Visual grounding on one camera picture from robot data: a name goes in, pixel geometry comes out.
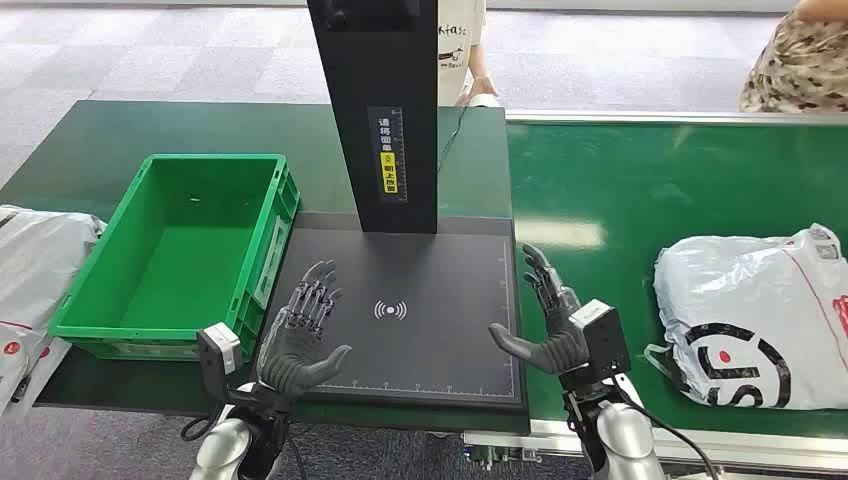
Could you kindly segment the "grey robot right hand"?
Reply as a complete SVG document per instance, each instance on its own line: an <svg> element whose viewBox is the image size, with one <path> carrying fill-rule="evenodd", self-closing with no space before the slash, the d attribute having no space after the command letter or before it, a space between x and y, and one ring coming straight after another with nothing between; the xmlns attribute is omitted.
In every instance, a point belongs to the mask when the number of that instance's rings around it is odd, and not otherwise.
<svg viewBox="0 0 848 480"><path fill-rule="evenodd" d="M535 292L547 336L534 343L513 335L499 323L490 324L488 331L502 351L539 370L562 375L589 362L585 338L570 319L581 304L574 290L563 283L542 250L526 243L522 251L526 264L531 268L523 278Z"/></svg>

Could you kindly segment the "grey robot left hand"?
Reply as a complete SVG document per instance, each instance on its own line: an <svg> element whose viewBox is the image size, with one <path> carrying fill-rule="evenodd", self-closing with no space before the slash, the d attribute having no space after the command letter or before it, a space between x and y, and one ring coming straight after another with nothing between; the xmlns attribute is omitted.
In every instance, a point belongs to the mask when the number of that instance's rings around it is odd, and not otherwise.
<svg viewBox="0 0 848 480"><path fill-rule="evenodd" d="M341 295L335 278L335 262L322 260L296 284L263 337L256 363L260 384L294 399L343 369L351 346L341 344L321 354L324 324Z"/></svg>

